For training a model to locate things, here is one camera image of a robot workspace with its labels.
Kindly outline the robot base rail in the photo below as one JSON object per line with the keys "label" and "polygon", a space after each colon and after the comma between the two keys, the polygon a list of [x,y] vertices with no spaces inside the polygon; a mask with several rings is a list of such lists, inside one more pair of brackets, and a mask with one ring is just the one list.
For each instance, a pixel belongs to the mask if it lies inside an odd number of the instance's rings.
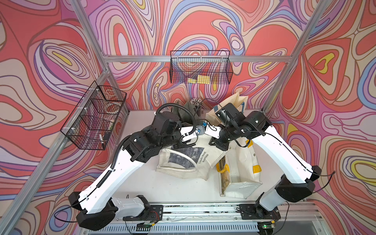
{"label": "robot base rail", "polygon": [[243,202],[163,203],[156,225],[115,219],[98,231],[79,235],[329,235],[314,203],[283,203],[270,219],[255,219],[241,211]]}

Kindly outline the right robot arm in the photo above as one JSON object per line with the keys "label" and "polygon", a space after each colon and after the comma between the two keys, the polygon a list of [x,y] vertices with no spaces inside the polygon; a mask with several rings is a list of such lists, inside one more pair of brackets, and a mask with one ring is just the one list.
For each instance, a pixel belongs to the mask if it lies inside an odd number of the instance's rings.
{"label": "right robot arm", "polygon": [[275,215],[279,205],[296,203],[316,193],[315,181],[323,176],[322,169],[303,160],[279,135],[272,122],[261,111],[247,116],[233,104],[217,105],[214,113],[220,120],[218,137],[209,144],[220,150],[228,150],[231,142],[246,138],[260,147],[283,172],[280,180],[262,193],[250,210],[239,207],[244,214],[259,219]]}

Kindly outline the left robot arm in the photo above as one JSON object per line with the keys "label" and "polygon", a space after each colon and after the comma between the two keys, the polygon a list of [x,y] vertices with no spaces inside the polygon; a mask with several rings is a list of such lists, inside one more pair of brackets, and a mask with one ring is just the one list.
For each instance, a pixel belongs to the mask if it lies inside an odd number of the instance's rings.
{"label": "left robot arm", "polygon": [[161,219],[143,195],[118,199],[113,194],[137,169],[164,148],[191,147],[207,125],[176,103],[159,107],[151,125],[135,132],[116,147],[112,163],[87,189],[69,195],[69,208],[79,211],[74,222],[98,231],[115,219],[158,222]]}

